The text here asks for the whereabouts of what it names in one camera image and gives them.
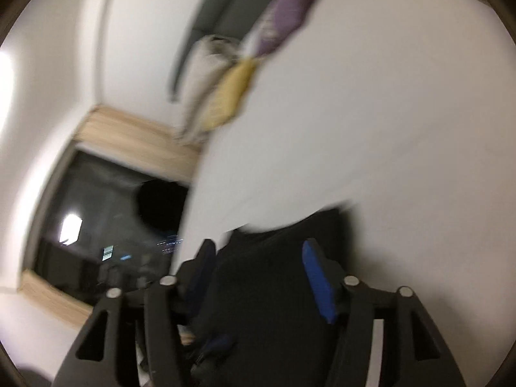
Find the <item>purple patterned cushion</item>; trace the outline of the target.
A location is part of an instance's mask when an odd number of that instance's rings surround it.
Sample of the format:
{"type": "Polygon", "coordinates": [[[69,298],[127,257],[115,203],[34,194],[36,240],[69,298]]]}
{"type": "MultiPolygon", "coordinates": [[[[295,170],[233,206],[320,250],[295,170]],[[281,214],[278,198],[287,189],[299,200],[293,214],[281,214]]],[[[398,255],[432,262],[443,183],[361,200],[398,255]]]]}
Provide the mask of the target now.
{"type": "Polygon", "coordinates": [[[273,0],[243,38],[240,56],[264,57],[301,28],[316,0],[273,0]]]}

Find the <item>dark grey upholstered headboard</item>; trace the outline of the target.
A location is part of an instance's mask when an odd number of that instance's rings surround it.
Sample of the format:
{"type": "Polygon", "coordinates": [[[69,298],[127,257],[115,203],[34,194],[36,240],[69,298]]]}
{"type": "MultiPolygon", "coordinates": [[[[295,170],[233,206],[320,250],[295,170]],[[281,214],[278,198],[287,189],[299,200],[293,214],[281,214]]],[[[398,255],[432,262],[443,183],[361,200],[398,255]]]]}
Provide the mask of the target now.
{"type": "Polygon", "coordinates": [[[218,35],[223,38],[243,39],[272,0],[202,0],[197,15],[178,53],[171,80],[171,98],[178,98],[178,83],[184,64],[193,47],[201,38],[218,35]]]}

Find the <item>black denim pants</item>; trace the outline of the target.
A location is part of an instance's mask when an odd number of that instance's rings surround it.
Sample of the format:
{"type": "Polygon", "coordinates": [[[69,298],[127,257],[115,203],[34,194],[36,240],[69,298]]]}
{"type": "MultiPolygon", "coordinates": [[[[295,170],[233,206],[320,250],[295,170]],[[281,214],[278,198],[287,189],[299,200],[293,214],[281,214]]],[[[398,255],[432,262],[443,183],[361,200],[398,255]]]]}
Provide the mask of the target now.
{"type": "Polygon", "coordinates": [[[322,386],[336,329],[319,313],[302,260],[315,239],[346,266],[348,214],[324,209],[267,232],[233,230],[216,256],[192,331],[199,342],[191,374],[200,386],[322,386]]]}

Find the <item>beige curtain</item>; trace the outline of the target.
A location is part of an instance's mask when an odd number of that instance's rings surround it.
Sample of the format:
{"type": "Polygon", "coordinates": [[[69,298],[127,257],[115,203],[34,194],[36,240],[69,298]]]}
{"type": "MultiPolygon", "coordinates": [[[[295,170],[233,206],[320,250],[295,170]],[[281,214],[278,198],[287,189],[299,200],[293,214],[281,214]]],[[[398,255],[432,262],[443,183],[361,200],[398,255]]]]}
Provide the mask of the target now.
{"type": "Polygon", "coordinates": [[[53,168],[39,197],[32,227],[25,244],[25,258],[18,292],[39,310],[74,329],[80,328],[92,308],[59,292],[33,271],[37,235],[43,226],[44,208],[50,205],[65,166],[74,152],[82,150],[129,169],[164,180],[192,182],[200,154],[193,147],[177,143],[172,128],[113,107],[93,107],[74,133],[53,168]]]}

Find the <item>black chair by window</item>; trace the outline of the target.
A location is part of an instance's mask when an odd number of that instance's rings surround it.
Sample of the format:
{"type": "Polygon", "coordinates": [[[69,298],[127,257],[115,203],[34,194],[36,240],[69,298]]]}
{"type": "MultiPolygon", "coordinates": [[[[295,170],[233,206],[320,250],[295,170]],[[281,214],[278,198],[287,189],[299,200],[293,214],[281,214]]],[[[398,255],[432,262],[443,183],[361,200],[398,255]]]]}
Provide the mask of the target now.
{"type": "Polygon", "coordinates": [[[135,213],[162,238],[178,234],[189,188],[177,182],[151,179],[135,191],[135,213]]]}

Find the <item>yellow patterned cushion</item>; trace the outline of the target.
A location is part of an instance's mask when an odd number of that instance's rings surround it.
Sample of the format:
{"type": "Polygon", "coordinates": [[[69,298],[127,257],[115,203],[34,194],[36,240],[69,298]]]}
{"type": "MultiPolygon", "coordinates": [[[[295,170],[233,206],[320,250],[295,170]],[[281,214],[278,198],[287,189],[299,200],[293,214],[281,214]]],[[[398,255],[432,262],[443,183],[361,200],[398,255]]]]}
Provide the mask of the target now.
{"type": "Polygon", "coordinates": [[[244,58],[224,73],[202,115],[205,131],[213,131],[237,115],[257,66],[256,58],[244,58]]]}

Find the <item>folded beige duvet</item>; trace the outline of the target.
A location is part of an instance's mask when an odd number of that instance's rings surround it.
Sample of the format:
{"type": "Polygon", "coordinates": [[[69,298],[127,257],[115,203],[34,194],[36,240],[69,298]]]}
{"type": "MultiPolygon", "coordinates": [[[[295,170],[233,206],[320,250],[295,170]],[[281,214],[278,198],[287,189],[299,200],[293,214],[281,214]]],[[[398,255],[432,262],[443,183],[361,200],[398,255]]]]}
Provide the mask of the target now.
{"type": "Polygon", "coordinates": [[[199,145],[205,138],[201,130],[201,110],[210,94],[238,60],[238,40],[208,35],[192,47],[177,87],[172,121],[175,138],[184,145],[199,145]]]}

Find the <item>white mattress bed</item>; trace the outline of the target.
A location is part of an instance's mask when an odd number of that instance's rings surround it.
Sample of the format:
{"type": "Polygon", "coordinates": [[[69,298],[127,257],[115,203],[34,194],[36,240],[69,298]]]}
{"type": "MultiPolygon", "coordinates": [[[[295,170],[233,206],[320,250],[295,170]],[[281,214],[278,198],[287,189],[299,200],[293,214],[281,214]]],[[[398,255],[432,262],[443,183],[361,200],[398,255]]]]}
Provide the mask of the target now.
{"type": "Polygon", "coordinates": [[[412,287],[469,386],[515,339],[515,44],[478,0],[317,0],[203,151],[178,261],[352,210],[353,270],[412,287]]]}

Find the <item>dark window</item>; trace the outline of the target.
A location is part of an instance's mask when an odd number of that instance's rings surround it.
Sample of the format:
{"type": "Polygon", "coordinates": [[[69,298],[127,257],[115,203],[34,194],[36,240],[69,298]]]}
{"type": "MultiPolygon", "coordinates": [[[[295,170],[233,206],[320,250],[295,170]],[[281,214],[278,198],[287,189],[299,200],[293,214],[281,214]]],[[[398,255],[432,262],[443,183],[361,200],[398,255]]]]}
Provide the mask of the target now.
{"type": "Polygon", "coordinates": [[[135,213],[135,191],[151,179],[161,178],[74,152],[44,208],[35,274],[89,305],[111,287],[134,291],[168,274],[178,234],[162,238],[135,213]]]}

